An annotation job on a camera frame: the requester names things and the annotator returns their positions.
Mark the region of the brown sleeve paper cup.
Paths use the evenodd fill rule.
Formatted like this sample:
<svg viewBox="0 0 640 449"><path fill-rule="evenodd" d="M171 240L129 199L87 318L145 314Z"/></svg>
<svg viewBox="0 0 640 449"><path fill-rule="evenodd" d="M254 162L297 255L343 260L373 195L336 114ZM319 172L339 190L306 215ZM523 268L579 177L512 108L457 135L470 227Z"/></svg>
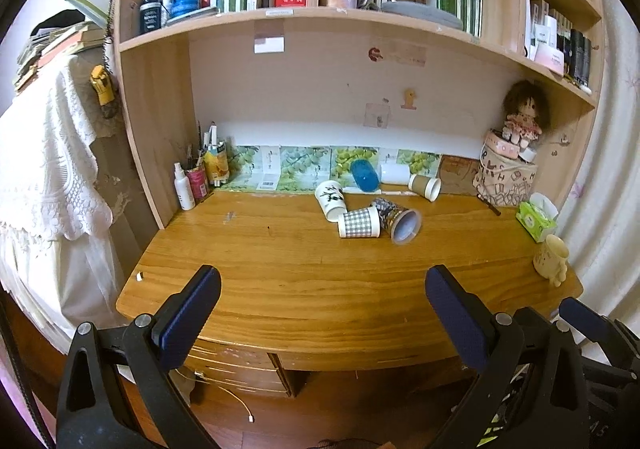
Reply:
<svg viewBox="0 0 640 449"><path fill-rule="evenodd" d="M412 174L408 188L414 194L419 195L430 202L435 202L442 189L442 181L438 177L428 177Z"/></svg>

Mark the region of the white paper cup lying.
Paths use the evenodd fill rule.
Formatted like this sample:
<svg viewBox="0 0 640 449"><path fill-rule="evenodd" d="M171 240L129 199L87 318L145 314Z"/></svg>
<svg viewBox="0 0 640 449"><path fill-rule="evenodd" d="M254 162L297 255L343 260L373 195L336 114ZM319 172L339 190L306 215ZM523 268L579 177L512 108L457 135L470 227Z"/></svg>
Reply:
<svg viewBox="0 0 640 449"><path fill-rule="evenodd" d="M378 179L381 184L407 186L411 178L407 164L381 163L378 165Z"/></svg>

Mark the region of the blue plastic cup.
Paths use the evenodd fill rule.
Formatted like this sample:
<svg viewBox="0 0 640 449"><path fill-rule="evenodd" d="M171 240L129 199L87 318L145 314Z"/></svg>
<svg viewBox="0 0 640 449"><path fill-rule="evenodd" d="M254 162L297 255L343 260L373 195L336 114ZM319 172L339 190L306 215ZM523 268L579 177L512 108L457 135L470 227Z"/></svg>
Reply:
<svg viewBox="0 0 640 449"><path fill-rule="evenodd" d="M352 178L355 180L357 187L363 192L378 190L378 186L380 186L378 173L367 159L352 161L350 172L352 172Z"/></svg>

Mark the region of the white leaf print paper cup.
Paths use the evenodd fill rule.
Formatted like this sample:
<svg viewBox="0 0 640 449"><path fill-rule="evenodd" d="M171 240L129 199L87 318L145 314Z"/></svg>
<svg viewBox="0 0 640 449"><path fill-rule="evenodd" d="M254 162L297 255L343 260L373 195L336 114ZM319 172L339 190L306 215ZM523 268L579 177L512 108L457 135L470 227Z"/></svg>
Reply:
<svg viewBox="0 0 640 449"><path fill-rule="evenodd" d="M335 180L326 180L319 184L314 191L314 198L330 223L337 223L338 219L347 212L343 188Z"/></svg>

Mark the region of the wooden desk drawer unit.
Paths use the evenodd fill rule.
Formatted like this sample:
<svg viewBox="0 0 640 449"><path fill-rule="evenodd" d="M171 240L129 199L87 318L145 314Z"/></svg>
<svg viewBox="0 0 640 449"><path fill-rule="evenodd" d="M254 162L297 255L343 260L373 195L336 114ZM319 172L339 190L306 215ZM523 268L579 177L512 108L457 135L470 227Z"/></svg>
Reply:
<svg viewBox="0 0 640 449"><path fill-rule="evenodd" d="M229 386L232 391L265 396L296 395L288 371L276 354L254 348L198 339L184 366L201 380Z"/></svg>

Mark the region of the green tissue pack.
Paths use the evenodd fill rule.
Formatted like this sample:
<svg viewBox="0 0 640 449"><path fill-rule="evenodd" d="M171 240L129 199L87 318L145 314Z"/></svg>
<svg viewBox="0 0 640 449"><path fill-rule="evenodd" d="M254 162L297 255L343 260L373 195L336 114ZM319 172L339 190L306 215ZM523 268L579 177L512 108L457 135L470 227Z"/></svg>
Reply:
<svg viewBox="0 0 640 449"><path fill-rule="evenodd" d="M541 243L555 232L558 215L558 209L549 198L534 192L527 201L520 203L515 217L535 242Z"/></svg>

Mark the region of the black pen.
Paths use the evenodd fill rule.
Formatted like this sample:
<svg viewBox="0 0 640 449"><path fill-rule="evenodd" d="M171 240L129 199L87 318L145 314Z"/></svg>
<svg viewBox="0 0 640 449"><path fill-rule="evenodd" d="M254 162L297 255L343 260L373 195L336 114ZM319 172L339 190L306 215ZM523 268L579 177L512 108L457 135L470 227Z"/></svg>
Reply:
<svg viewBox="0 0 640 449"><path fill-rule="evenodd" d="M480 200L480 202L484 203L485 206L487 206L488 209L490 209L491 212L494 213L496 216L501 216L500 210L498 210L493 204L491 204L485 197L478 194L476 195L476 198Z"/></svg>

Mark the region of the printed canvas storage bag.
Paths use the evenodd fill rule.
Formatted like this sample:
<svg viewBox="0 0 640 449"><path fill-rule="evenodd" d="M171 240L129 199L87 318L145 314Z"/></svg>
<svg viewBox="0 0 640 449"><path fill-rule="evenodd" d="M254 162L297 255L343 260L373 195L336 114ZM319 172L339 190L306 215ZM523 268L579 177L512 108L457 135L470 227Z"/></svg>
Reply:
<svg viewBox="0 0 640 449"><path fill-rule="evenodd" d="M493 206L516 208L532 193L537 170L536 164L503 157L484 146L473 187Z"/></svg>

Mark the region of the white lace cloth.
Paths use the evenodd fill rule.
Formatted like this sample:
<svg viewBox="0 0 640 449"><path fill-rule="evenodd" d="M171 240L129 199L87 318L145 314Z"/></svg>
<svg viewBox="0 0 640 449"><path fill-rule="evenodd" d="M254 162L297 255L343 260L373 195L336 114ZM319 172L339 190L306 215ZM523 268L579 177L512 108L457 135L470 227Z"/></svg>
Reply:
<svg viewBox="0 0 640 449"><path fill-rule="evenodd" d="M111 227L96 190L91 145L117 134L90 83L95 53L62 55L38 72L1 117L1 223L31 235L75 241Z"/></svg>

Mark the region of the white spray bottle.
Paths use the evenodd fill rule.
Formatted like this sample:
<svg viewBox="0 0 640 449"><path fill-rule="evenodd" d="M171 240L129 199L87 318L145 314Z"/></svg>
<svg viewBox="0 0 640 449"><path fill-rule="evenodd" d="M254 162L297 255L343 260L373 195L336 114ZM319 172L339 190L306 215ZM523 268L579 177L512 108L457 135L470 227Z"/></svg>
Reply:
<svg viewBox="0 0 640 449"><path fill-rule="evenodd" d="M177 197L180 203L180 208L183 211L190 211L195 206L195 199L192 194L190 180L186 176L186 172L179 162L174 164L174 184L177 192Z"/></svg>

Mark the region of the brown paper sheet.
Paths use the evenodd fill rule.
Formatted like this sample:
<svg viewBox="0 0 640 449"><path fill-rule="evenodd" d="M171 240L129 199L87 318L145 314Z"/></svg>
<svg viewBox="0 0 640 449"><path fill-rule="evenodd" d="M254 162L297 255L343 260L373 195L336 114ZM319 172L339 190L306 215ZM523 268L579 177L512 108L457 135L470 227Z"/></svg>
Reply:
<svg viewBox="0 0 640 449"><path fill-rule="evenodd" d="M473 196L477 191L473 185L480 169L480 161L456 156L442 156L438 177L444 195Z"/></svg>

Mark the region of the yellow glue bottle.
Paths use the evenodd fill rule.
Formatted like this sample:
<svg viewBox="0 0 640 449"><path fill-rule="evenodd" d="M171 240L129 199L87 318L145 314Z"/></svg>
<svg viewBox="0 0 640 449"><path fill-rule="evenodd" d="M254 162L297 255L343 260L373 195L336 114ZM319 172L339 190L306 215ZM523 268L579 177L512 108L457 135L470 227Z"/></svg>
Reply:
<svg viewBox="0 0 640 449"><path fill-rule="evenodd" d="M227 144L218 136L217 125L212 122L204 134L204 164L210 187L220 187L228 182L230 171Z"/></svg>

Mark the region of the wooden bookshelf hutch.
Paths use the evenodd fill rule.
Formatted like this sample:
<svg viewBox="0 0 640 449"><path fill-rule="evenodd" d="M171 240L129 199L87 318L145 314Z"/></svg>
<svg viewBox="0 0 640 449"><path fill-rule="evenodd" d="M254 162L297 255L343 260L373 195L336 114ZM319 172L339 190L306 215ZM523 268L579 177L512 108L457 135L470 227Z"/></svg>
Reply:
<svg viewBox="0 0 640 449"><path fill-rule="evenodd" d="M551 126L536 191L563 204L576 180L602 85L588 91L526 57L526 5L558 10L596 47L602 0L483 0L479 36L359 9L262 8L141 33L140 0L114 0L117 68L129 143L156 224L178 212L174 165L216 124L255 146L378 146L474 158L502 121L502 99L528 79Z"/></svg>

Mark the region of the grey plates stack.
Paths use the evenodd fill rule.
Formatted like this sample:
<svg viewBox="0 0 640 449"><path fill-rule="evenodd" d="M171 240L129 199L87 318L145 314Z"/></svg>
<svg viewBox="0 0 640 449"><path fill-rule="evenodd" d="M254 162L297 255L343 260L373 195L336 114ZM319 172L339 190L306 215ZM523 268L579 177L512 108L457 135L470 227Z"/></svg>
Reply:
<svg viewBox="0 0 640 449"><path fill-rule="evenodd" d="M386 14L431 21L434 24L440 24L454 30L463 29L462 21L453 14L446 12L446 10L417 2L387 1L382 4L381 10Z"/></svg>

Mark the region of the blue jar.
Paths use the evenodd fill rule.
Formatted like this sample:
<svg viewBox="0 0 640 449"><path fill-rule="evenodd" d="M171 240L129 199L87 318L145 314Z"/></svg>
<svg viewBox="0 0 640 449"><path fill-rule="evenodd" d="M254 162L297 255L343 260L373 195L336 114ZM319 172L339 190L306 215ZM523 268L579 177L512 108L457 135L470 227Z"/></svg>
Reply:
<svg viewBox="0 0 640 449"><path fill-rule="evenodd" d="M169 18L174 19L201 8L201 0L172 0Z"/></svg>

